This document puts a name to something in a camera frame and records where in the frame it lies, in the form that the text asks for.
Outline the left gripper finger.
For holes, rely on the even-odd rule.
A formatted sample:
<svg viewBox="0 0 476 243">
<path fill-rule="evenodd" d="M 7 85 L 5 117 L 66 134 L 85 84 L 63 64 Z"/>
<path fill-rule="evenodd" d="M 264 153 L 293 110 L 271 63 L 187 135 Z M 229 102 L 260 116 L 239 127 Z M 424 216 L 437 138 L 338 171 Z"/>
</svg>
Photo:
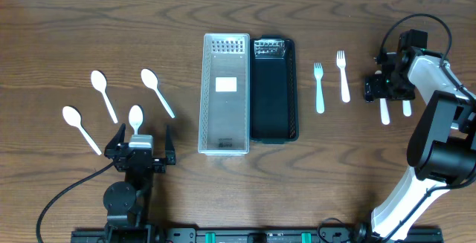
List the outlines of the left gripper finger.
<svg viewBox="0 0 476 243">
<path fill-rule="evenodd" d="M 114 150 L 118 147 L 118 145 L 124 142 L 125 131 L 126 131 L 126 124 L 122 123 L 116 135 L 106 145 L 105 150 Z"/>
<path fill-rule="evenodd" d="M 166 140 L 165 140 L 165 155 L 167 157 L 174 157 L 175 156 L 175 148 L 173 145 L 170 127 L 166 126 Z"/>
</svg>

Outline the white fork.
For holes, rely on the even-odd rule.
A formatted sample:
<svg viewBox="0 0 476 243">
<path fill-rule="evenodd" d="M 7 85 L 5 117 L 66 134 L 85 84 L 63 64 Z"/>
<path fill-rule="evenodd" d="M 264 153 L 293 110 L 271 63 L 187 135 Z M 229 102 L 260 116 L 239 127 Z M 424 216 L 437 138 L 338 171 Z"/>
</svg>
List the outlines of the white fork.
<svg viewBox="0 0 476 243">
<path fill-rule="evenodd" d="M 412 115 L 411 102 L 409 100 L 402 101 L 402 111 L 406 117 L 410 117 Z"/>
<path fill-rule="evenodd" d="M 348 103 L 350 101 L 350 90 L 349 90 L 347 75 L 345 71 L 347 63 L 346 63 L 344 51 L 337 51 L 336 65 L 340 69 L 340 75 L 341 75 L 341 99 L 344 103 Z"/>
</svg>

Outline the pale blue plastic fork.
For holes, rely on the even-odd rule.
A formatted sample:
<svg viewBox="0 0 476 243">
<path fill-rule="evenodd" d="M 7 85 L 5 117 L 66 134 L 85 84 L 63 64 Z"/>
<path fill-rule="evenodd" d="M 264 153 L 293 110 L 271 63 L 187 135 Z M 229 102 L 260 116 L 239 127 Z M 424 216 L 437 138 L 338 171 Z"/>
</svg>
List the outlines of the pale blue plastic fork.
<svg viewBox="0 0 476 243">
<path fill-rule="evenodd" d="M 325 111 L 324 106 L 324 96 L 323 90 L 321 85 L 321 80 L 324 75 L 324 70 L 322 68 L 321 63 L 315 62 L 314 63 L 314 76 L 316 80 L 316 112 L 319 114 L 323 114 Z"/>
</svg>

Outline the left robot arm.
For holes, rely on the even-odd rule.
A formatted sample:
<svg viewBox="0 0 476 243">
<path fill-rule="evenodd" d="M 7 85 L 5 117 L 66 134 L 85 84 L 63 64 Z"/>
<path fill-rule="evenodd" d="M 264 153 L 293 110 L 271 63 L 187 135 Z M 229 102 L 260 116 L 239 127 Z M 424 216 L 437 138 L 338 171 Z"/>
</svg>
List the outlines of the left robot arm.
<svg viewBox="0 0 476 243">
<path fill-rule="evenodd" d="M 133 135 L 124 141 L 122 124 L 105 147 L 104 155 L 113 161 L 125 178 L 112 184 L 103 195 L 107 210 L 107 242 L 165 242 L 163 229 L 147 221 L 154 174 L 165 173 L 176 164 L 176 151 L 170 129 L 166 128 L 164 157 L 153 155 L 153 136 Z"/>
</svg>

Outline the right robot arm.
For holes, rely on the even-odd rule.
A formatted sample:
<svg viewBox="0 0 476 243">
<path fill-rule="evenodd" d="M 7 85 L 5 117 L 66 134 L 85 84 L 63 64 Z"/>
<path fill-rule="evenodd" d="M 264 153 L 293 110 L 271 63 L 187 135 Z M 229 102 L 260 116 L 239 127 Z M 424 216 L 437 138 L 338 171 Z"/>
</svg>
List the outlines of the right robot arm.
<svg viewBox="0 0 476 243">
<path fill-rule="evenodd" d="M 475 96 L 427 41 L 425 31 L 401 33 L 395 52 L 381 49 L 376 57 L 381 73 L 364 81 L 367 102 L 410 101 L 420 93 L 426 107 L 408 143 L 405 174 L 359 225 L 354 242 L 403 241 L 441 195 L 475 182 Z"/>
</svg>

